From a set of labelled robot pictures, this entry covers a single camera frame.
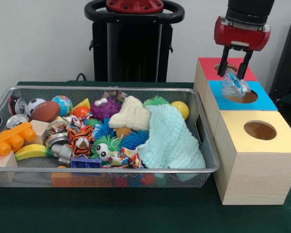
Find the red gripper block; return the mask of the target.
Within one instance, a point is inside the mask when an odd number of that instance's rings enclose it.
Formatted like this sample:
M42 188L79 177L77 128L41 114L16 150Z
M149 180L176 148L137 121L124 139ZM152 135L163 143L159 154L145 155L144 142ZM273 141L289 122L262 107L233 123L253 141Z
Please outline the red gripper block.
M228 67L228 54L231 45L247 48L243 62L239 65L237 78L244 79L253 51L261 51L267 44L271 33L268 24L264 26L249 26L218 17L214 27L214 40L224 46L217 75L224 76Z

